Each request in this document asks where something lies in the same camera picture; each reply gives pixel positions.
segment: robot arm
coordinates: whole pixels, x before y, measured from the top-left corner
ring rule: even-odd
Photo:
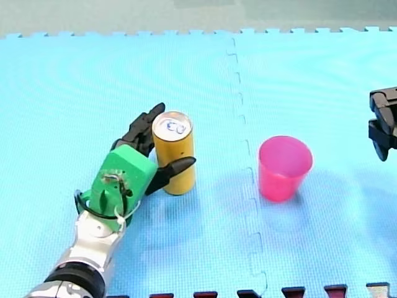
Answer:
[[[151,124],[164,110],[161,103],[134,120],[128,133],[112,145],[91,189],[75,192],[79,216],[74,243],[44,282],[24,298],[106,298],[114,253],[142,197],[195,163],[191,156],[158,168],[149,160],[154,148]]]
[[[397,88],[370,92],[370,108],[376,119],[368,123],[368,136],[379,159],[386,161],[389,149],[397,149]]]

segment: white cable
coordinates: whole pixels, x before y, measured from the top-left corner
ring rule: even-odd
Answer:
[[[135,211],[138,210],[140,205],[141,205],[141,201],[139,200],[138,203],[136,203],[135,208],[124,217],[122,217],[120,214],[118,214],[117,206],[114,206],[114,215],[117,217],[117,223],[121,226],[120,227],[120,232],[122,232],[123,229],[125,228],[126,219],[128,219],[131,215],[133,215],[135,213]]]

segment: pink plastic cup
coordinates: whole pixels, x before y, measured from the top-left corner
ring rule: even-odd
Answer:
[[[259,149],[259,191],[272,202],[293,197],[313,165],[310,149],[288,136],[266,140]]]

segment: blue foam mat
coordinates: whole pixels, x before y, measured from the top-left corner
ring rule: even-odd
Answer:
[[[109,294],[282,297],[304,286],[326,297],[324,286],[347,284],[349,297],[368,297],[366,283],[389,282],[393,295],[396,157],[377,159],[367,121],[369,91],[396,85],[397,43],[393,29],[367,31],[0,40],[0,291],[22,297],[42,282],[73,239],[74,189],[164,101],[194,121],[197,185],[143,202]],[[277,134],[315,158],[283,205],[257,193],[257,148]]]

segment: gray floor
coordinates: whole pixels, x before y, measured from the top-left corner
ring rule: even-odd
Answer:
[[[397,0],[0,0],[0,35],[397,25]]]

